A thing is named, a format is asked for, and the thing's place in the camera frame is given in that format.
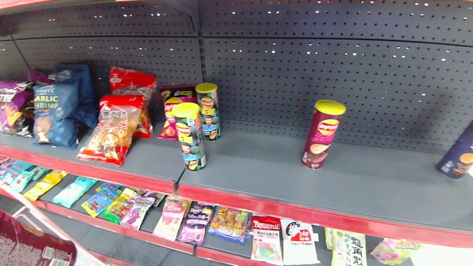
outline candy bag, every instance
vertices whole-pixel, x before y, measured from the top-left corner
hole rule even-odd
[[[176,131],[176,121],[172,112],[174,106],[180,103],[195,103],[197,104],[197,93],[195,86],[174,86],[159,88],[161,96],[164,101],[164,113],[166,115],[166,122],[159,139],[178,140]]]
[[[332,229],[331,266],[367,266],[365,235]]]
[[[143,95],[145,104],[140,114],[140,120],[134,136],[150,138],[153,125],[148,114],[151,96],[156,91],[157,80],[153,75],[135,70],[112,67],[110,70],[110,88],[115,95]]]
[[[123,190],[122,194],[102,213],[102,216],[113,222],[118,223],[122,221],[123,217],[130,211],[133,207],[134,202],[131,200],[136,196],[136,192],[126,188]]]
[[[121,225],[139,230],[141,223],[145,218],[146,212],[153,205],[154,198],[138,197],[131,198],[132,207],[130,211],[122,218]]]
[[[153,230],[153,235],[174,241],[182,219],[192,201],[178,196],[168,196],[164,203],[163,215]]]
[[[218,206],[208,233],[243,245],[247,221],[247,212]]]
[[[33,82],[0,81],[0,133],[33,137]]]
[[[23,196],[31,201],[35,201],[39,198],[39,196],[43,195],[53,186],[59,183],[66,175],[67,172],[65,171],[54,170],[53,172],[47,174],[32,189],[24,193]]]
[[[36,144],[77,148],[76,115],[79,80],[69,79],[46,86],[34,86]]]
[[[192,242],[202,245],[205,237],[205,227],[212,217],[213,205],[195,202],[187,214],[184,227],[179,235],[180,242]]]
[[[104,96],[100,100],[100,122],[77,157],[122,165],[143,104],[141,95]]]
[[[284,265],[317,264],[317,251],[312,235],[312,225],[281,219]]]
[[[283,266],[279,218],[253,216],[253,250],[251,259]]]
[[[95,179],[77,177],[73,183],[69,184],[53,198],[53,202],[61,204],[66,208],[70,208],[74,202],[82,197],[82,195],[84,195],[84,193],[86,193],[96,183],[97,180]]]
[[[90,216],[97,217],[122,193],[119,187],[119,185],[104,182],[95,190],[96,193],[81,205],[82,208]]]
[[[412,253],[422,247],[422,243],[385,238],[371,252],[371,255],[383,264],[397,265],[407,260]]]
[[[15,177],[15,179],[10,183],[10,187],[13,188],[13,190],[15,190],[16,192],[21,193],[32,178],[33,173],[21,171],[21,173],[19,173],[17,177]]]

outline red chip canister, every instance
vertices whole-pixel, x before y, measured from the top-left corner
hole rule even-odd
[[[302,155],[305,167],[310,169],[322,167],[346,110],[343,104],[332,100],[320,100],[315,103],[314,117]]]

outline yellow lid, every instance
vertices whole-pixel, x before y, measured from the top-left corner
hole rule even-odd
[[[195,117],[199,113],[199,106],[195,103],[181,103],[173,108],[175,117]]]
[[[317,111],[328,115],[343,115],[347,108],[345,105],[332,101],[332,100],[320,100],[315,103]]]
[[[202,83],[195,87],[195,91],[198,93],[209,93],[217,90],[217,85],[213,83]]]

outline potato chip canister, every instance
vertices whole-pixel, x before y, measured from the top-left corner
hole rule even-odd
[[[217,85],[202,83],[195,87],[197,101],[201,108],[202,131],[207,141],[215,141],[220,137],[219,98]]]
[[[445,177],[459,180],[473,166],[473,121],[435,166]]]
[[[332,100],[320,100],[315,103],[314,117],[302,155],[302,164],[305,167],[322,167],[346,109],[343,104]]]
[[[206,164],[199,105],[181,103],[173,107],[177,137],[186,168],[197,172]]]

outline barcode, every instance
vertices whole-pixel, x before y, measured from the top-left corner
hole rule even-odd
[[[49,263],[49,266],[69,266],[69,261],[59,260],[59,259],[52,259]]]
[[[50,247],[45,247],[43,252],[43,258],[51,259],[53,257],[54,249]]]

